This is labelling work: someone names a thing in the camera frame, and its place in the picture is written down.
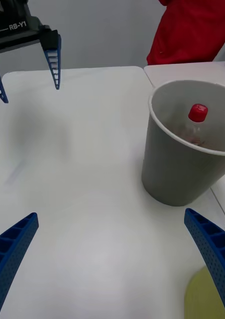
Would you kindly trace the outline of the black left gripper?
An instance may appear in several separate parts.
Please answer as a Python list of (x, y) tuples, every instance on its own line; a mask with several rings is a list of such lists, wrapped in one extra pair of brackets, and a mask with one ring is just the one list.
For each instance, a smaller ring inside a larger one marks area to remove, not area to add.
[[(44, 29), (39, 18), (32, 16), (26, 0), (0, 0), (0, 52), (37, 41)], [(40, 37), (40, 44), (51, 72), (56, 90), (61, 79), (61, 36), (57, 30), (48, 30)], [(8, 103), (1, 77), (0, 99)]]

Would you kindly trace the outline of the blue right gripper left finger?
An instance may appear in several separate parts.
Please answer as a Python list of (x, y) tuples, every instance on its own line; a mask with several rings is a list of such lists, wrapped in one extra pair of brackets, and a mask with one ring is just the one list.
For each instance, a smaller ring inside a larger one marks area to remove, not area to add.
[(33, 212), (0, 235), (0, 311), (38, 228)]

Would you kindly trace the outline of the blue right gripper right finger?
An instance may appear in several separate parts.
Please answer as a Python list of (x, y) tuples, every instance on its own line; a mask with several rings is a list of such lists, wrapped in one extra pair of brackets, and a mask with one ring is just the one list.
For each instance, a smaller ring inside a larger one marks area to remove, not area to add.
[(184, 297), (186, 319), (225, 319), (225, 231), (188, 208), (184, 224), (204, 262)]

